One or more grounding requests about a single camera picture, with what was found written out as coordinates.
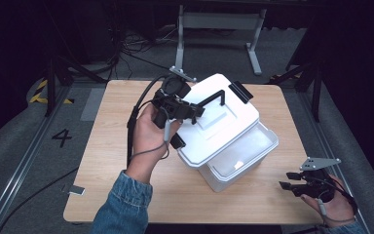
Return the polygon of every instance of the denim jacket sleeve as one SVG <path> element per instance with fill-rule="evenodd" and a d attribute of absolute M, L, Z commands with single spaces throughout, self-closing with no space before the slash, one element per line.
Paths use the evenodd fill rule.
<path fill-rule="evenodd" d="M 340 227 L 333 227 L 333 228 L 326 228 L 326 227 L 320 227 L 319 228 L 320 233 L 323 234 L 364 234 L 364 230 L 359 225 L 357 221 L 354 223 L 340 226 Z"/>
<path fill-rule="evenodd" d="M 97 212 L 91 233 L 144 233 L 152 194 L 150 184 L 140 183 L 122 171 Z"/>

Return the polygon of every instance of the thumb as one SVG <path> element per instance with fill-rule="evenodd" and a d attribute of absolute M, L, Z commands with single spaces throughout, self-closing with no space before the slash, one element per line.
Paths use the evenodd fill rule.
<path fill-rule="evenodd" d="M 315 211 L 320 212 L 318 207 L 318 201 L 315 198 L 312 198 L 311 196 L 308 196 L 306 194 L 302 194 L 300 198 L 308 204 L 311 208 L 315 209 Z"/>
<path fill-rule="evenodd" d="M 171 122 L 170 130 L 169 130 L 170 138 L 172 138 L 175 135 L 175 133 L 177 133 L 178 129 L 181 127 L 182 124 L 183 124 L 182 120 L 175 120 Z"/>

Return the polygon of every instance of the yellow tape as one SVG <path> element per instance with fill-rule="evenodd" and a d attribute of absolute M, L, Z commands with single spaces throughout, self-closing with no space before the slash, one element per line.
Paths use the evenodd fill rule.
<path fill-rule="evenodd" d="M 280 77 L 281 77 L 281 75 L 273 75 L 272 77 L 270 77 L 270 79 L 274 80 L 274 79 L 277 79 L 277 78 L 280 78 Z M 300 73 L 290 77 L 290 79 L 299 79 L 299 78 L 300 78 Z"/>
<path fill-rule="evenodd" d="M 48 84 L 48 80 L 47 78 L 43 78 L 41 83 L 39 84 L 38 88 L 36 89 L 35 91 L 35 94 L 33 95 L 32 99 L 29 101 L 30 103 L 32 102 L 39 102 L 39 103 L 48 103 L 48 99 L 47 98 L 43 98 L 43 97 L 39 97 L 42 93 L 42 91 L 44 90 L 44 88 L 47 86 Z M 72 98 L 67 98 L 63 103 L 64 104 L 73 104 L 74 103 L 74 99 Z"/>

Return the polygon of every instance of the white plastic container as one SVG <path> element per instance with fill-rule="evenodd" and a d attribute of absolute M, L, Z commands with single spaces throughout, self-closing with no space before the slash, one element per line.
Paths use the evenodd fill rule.
<path fill-rule="evenodd" d="M 199 167 L 199 172 L 215 192 L 220 192 L 259 165 L 278 144 L 276 134 L 259 122 Z"/>
<path fill-rule="evenodd" d="M 279 143 L 275 133 L 259 122 L 257 109 L 242 102 L 229 85 L 226 77 L 215 74 L 193 86 L 184 100 L 197 104 L 223 90 L 225 104 L 220 105 L 218 97 L 205 106 L 195 125 L 184 121 L 178 130 L 186 143 L 177 149 L 178 155 L 216 192 L 258 165 Z"/>

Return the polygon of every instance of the human hand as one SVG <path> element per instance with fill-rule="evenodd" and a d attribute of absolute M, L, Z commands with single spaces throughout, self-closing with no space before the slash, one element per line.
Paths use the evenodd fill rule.
<path fill-rule="evenodd" d="M 343 184 L 342 180 L 334 175 L 330 175 L 333 179 Z M 354 209 L 349 203 L 348 198 L 343 196 L 339 191 L 335 190 L 335 195 L 332 200 L 323 203 L 326 209 L 326 215 L 320 211 L 318 200 L 306 194 L 301 196 L 302 200 L 310 207 L 315 209 L 323 218 L 323 221 L 329 227 L 343 226 L 355 222 Z"/>
<path fill-rule="evenodd" d="M 167 152 L 164 143 L 164 129 L 159 129 L 153 122 L 157 109 L 148 104 L 136 121 L 133 133 L 133 155 L 126 174 L 140 182 L 149 183 L 157 162 Z M 180 128 L 181 122 L 173 121 L 170 125 L 169 139 Z"/>

